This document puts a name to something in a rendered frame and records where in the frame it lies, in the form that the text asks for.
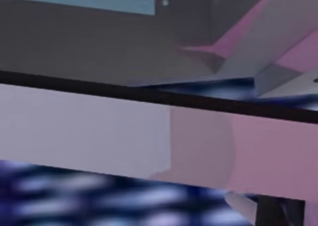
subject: black line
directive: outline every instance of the black line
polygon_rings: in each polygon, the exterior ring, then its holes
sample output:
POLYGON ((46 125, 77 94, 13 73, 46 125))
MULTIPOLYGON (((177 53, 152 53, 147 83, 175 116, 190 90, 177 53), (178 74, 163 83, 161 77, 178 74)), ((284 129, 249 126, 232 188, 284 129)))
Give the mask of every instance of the black line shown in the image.
POLYGON ((318 124, 318 112, 305 109, 292 109, 272 104, 168 93, 152 89, 125 87, 7 71, 0 71, 0 83, 318 124))

